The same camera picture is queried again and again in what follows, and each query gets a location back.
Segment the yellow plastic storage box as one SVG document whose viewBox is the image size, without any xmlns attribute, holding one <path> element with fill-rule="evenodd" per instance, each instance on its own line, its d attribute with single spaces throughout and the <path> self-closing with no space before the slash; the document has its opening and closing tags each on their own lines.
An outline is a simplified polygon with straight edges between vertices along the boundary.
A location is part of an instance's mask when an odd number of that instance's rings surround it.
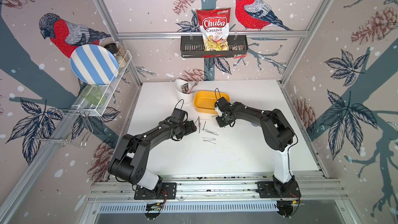
<svg viewBox="0 0 398 224">
<path fill-rule="evenodd" d="M 217 93 L 216 97 L 216 94 L 213 91 L 198 91 L 195 94 L 194 107 L 199 113 L 216 115 L 217 111 L 215 110 L 215 102 L 221 97 L 230 101 L 230 96 L 223 92 Z"/>
</svg>

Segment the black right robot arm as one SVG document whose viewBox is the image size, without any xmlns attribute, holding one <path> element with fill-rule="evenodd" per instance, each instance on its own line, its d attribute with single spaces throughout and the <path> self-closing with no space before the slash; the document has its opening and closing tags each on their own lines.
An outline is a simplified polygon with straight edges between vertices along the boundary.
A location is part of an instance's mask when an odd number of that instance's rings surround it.
<svg viewBox="0 0 398 224">
<path fill-rule="evenodd" d="M 266 144 L 274 153 L 274 191 L 285 194 L 293 186 L 295 178 L 290 169 L 289 149 L 293 146 L 295 132 L 279 109 L 264 111 L 248 107 L 241 102 L 230 103 L 221 97 L 215 101 L 219 127 L 233 127 L 237 119 L 254 123 L 262 128 Z"/>
</svg>

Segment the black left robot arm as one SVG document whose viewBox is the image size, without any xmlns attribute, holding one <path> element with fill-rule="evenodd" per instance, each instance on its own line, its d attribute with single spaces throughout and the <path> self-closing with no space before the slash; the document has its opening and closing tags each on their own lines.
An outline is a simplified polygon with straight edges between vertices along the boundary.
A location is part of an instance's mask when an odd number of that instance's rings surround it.
<svg viewBox="0 0 398 224">
<path fill-rule="evenodd" d="M 188 113 L 175 108 L 172 114 L 142 134 L 124 135 L 117 145 L 108 166 L 108 173 L 116 179 L 137 185 L 154 194 L 160 194 L 162 177 L 147 170 L 150 151 L 160 143 L 195 133 L 195 122 L 188 120 Z"/>
</svg>

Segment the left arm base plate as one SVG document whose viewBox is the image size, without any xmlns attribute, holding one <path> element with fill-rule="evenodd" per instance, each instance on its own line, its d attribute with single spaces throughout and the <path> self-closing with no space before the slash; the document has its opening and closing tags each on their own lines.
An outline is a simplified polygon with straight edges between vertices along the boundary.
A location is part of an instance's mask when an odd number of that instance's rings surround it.
<svg viewBox="0 0 398 224">
<path fill-rule="evenodd" d="M 176 198 L 177 184 L 164 183 L 163 179 L 157 182 L 153 190 L 137 185 L 135 190 L 135 200 L 174 200 Z"/>
</svg>

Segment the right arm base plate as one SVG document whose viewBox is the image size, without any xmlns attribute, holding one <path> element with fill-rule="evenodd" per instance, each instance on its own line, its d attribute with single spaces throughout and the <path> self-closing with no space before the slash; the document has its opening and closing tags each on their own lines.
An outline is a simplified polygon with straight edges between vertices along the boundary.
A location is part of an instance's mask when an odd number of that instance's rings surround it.
<svg viewBox="0 0 398 224">
<path fill-rule="evenodd" d="M 295 176 L 287 183 L 282 183 L 275 176 L 272 181 L 258 181 L 258 189 L 256 192 L 259 194 L 261 199 L 270 198 L 301 198 L 301 192 L 299 185 L 295 180 Z"/>
</svg>

